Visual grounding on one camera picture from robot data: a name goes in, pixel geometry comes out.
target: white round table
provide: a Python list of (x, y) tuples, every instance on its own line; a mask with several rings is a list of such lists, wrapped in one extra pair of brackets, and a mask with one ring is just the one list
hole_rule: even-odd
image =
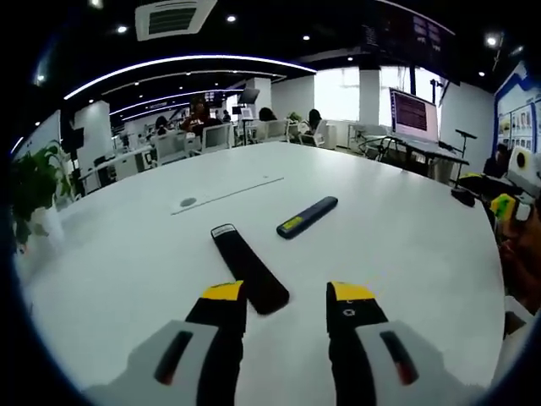
[[(172, 206), (284, 179), (177, 215)], [(293, 240), (276, 226), (327, 195), (338, 206)], [(367, 286), (390, 321), (433, 344), (446, 369), (487, 387), (504, 326), (498, 250), (484, 209), (433, 180), (357, 156), (269, 143), (190, 158), (107, 186), (61, 211), (66, 246), (25, 292), (74, 385), (107, 384), (130, 352), (232, 281), (210, 236), (234, 224), (289, 289), (249, 305), (237, 405), (335, 404), (325, 328), (329, 281)]]

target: air conditioner vent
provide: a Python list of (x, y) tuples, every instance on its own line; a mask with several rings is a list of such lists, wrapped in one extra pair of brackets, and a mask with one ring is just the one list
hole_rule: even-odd
[(179, 10), (158, 11), (150, 15), (149, 34), (187, 30), (192, 22), (196, 8), (181, 8)]
[(138, 41), (164, 36), (196, 34), (217, 0), (172, 0), (153, 2), (135, 9)]

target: office chair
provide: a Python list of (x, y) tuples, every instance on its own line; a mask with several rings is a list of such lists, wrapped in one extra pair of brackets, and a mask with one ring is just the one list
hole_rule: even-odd
[(188, 157), (183, 143), (178, 142), (178, 134), (157, 135), (153, 139), (158, 166)]
[(273, 120), (263, 123), (263, 136), (256, 134), (258, 142), (271, 142), (271, 141), (287, 141), (289, 142), (289, 136), (287, 135), (289, 126), (289, 120)]
[(230, 123), (213, 125), (203, 129), (201, 151), (196, 154), (207, 154), (232, 148), (232, 125)]
[(309, 137), (312, 140), (314, 140), (315, 146), (318, 148), (323, 148), (323, 145), (327, 139), (328, 136), (328, 129), (327, 129), (327, 120), (321, 120), (318, 124), (318, 128), (315, 129), (314, 134), (304, 134), (299, 137), (301, 144), (303, 143), (303, 137)]

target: computer monitor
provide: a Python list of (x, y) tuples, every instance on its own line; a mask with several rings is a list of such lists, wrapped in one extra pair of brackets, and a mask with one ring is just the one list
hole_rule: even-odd
[(438, 142), (436, 105), (397, 89), (391, 89), (392, 130), (414, 139)]
[(238, 98), (238, 104), (254, 104), (259, 94), (260, 94), (259, 89), (252, 89), (252, 88), (244, 89), (243, 93)]
[(252, 114), (252, 109), (249, 107), (243, 107), (241, 109), (241, 114), (243, 116), (243, 120), (253, 120), (254, 115)]

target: led light strip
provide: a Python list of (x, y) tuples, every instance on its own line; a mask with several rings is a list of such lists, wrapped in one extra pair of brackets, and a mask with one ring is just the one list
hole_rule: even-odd
[(119, 70), (115, 70), (114, 72), (111, 72), (110, 74), (104, 74), (103, 76), (100, 76), (97, 79), (92, 80), (91, 82), (88, 82), (85, 85), (82, 85), (80, 88), (75, 89), (68, 95), (64, 96), (64, 100), (68, 100), (69, 98), (75, 96), (76, 94), (80, 93), (81, 91), (88, 89), (89, 87), (95, 85), (96, 83), (100, 83), (103, 80), (109, 79), (113, 76), (116, 76), (118, 74), (124, 74), (126, 72), (129, 72), (130, 70), (135, 70), (139, 68), (144, 68), (146, 66), (151, 65), (157, 65), (159, 63), (167, 63), (167, 62), (179, 62), (179, 61), (193, 61), (197, 59), (232, 59), (232, 60), (238, 60), (238, 61), (251, 61), (251, 62), (262, 62), (262, 63), (272, 63), (275, 65), (281, 65), (281, 66), (287, 66), (289, 68), (295, 68), (295, 69), (301, 69), (305, 70), (306, 72), (310, 72), (311, 74), (317, 73), (316, 70), (306, 68), (301, 65), (296, 65), (294, 63), (288, 63), (288, 62), (282, 62), (282, 61), (276, 61), (274, 59), (267, 59), (267, 58), (257, 58), (257, 57), (245, 57), (242, 55), (187, 55), (184, 57), (173, 57), (173, 58), (163, 58), (163, 59), (156, 59), (154, 61), (148, 61), (143, 63), (137, 63), (132, 66), (128, 66), (126, 68), (122, 68)]
[(110, 89), (109, 91), (104, 91), (103, 93), (101, 93), (101, 95), (105, 96), (105, 95), (108, 95), (109, 93), (113, 93), (114, 91), (120, 91), (121, 89), (124, 89), (125, 87), (130, 87), (130, 86), (135, 85), (136, 82), (144, 83), (144, 82), (150, 82), (151, 80), (156, 80), (156, 79), (171, 78), (173, 76), (185, 76), (186, 74), (255, 74), (255, 75), (260, 75), (260, 76), (272, 76), (274, 78), (280, 78), (280, 79), (285, 79), (287, 77), (284, 74), (269, 74), (269, 73), (266, 73), (266, 72), (258, 72), (258, 71), (255, 71), (255, 70), (231, 70), (231, 69), (229, 69), (229, 70), (223, 70), (223, 69), (218, 69), (218, 70), (190, 70), (190, 71), (186, 71), (186, 72), (179, 72), (179, 73), (176, 73), (176, 74), (162, 74), (160, 76), (153, 76), (151, 78), (136, 80), (135, 82), (128, 83), (127, 85), (122, 85), (122, 86), (116, 87), (114, 89)]
[(17, 147), (19, 146), (19, 144), (23, 141), (23, 137), (20, 137), (19, 140), (17, 141), (17, 143), (15, 144), (15, 146), (11, 149), (11, 152), (9, 152), (10, 154), (13, 154), (14, 151), (17, 149)]
[(134, 104), (132, 106), (127, 106), (127, 107), (121, 108), (120, 110), (117, 110), (116, 112), (110, 112), (109, 115), (112, 116), (113, 114), (117, 114), (118, 112), (123, 112), (124, 110), (129, 110), (130, 108), (133, 108), (133, 107), (143, 106), (144, 104), (148, 104), (148, 103), (160, 102), (162, 100), (172, 99), (173, 97), (198, 95), (199, 93), (210, 93), (212, 91), (242, 91), (242, 90), (239, 90), (239, 89), (210, 89), (208, 91), (190, 91), (189, 93), (181, 93), (179, 95), (165, 96), (165, 97), (160, 97), (160, 98), (154, 99), (154, 100), (142, 101), (141, 103), (137, 103), (137, 104)]
[(144, 116), (145, 114), (150, 114), (151, 112), (158, 112), (160, 110), (165, 110), (166, 108), (174, 108), (174, 107), (180, 107), (180, 106), (187, 106), (189, 103), (180, 103), (180, 104), (174, 104), (171, 106), (165, 106), (160, 108), (155, 108), (154, 110), (149, 110), (148, 112), (140, 112), (139, 114), (135, 114), (134, 116), (129, 116), (126, 118), (123, 118), (122, 121), (130, 120), (131, 118), (135, 118), (138, 116)]

